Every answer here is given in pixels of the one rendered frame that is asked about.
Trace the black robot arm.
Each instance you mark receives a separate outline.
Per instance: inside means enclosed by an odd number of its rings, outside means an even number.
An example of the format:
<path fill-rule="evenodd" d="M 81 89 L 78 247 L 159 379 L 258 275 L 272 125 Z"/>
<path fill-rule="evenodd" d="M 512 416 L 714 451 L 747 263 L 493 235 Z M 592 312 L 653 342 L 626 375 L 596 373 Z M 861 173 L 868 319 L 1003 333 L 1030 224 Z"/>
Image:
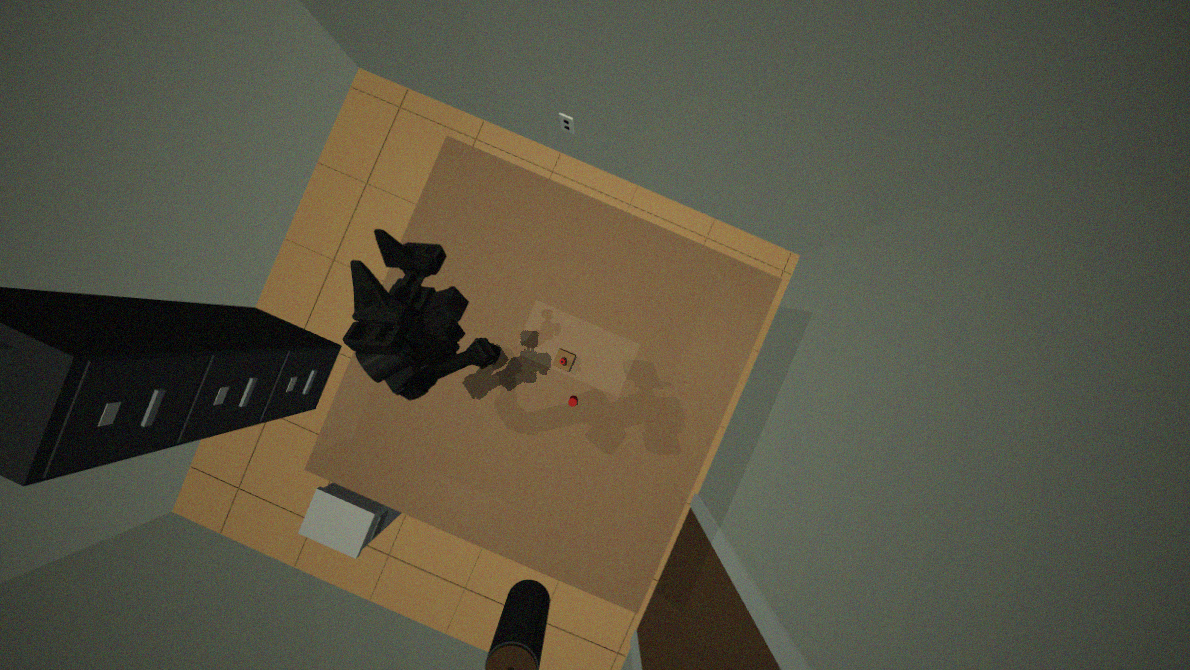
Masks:
<path fill-rule="evenodd" d="M 397 353 L 359 353 L 361 367 L 378 383 L 386 380 L 393 394 L 415 400 L 427 394 L 439 378 L 462 368 L 475 365 L 484 369 L 495 364 L 501 347 L 487 338 L 476 338 L 466 351 L 456 353 L 457 342 L 465 336 L 458 321 L 466 309 L 468 300 L 455 286 L 436 292 L 422 309 L 422 317 L 409 313 L 411 321 L 430 333 L 425 338 L 406 336 Z M 494 365 L 493 364 L 493 365 Z"/>

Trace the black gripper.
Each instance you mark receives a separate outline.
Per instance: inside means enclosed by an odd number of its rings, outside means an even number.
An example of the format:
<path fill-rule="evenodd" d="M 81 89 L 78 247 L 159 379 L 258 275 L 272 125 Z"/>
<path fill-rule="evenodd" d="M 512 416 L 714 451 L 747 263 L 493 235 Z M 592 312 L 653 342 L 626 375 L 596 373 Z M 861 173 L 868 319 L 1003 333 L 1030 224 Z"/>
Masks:
<path fill-rule="evenodd" d="M 351 261 L 353 281 L 353 320 L 343 342 L 359 353 L 397 353 L 406 336 L 425 338 L 430 333 L 411 321 L 409 313 L 422 317 L 432 298 L 432 287 L 422 280 L 440 271 L 447 255 L 441 244 L 406 243 L 401 245 L 386 230 L 374 231 L 386 267 L 403 270 L 392 289 L 378 282 L 361 261 Z"/>

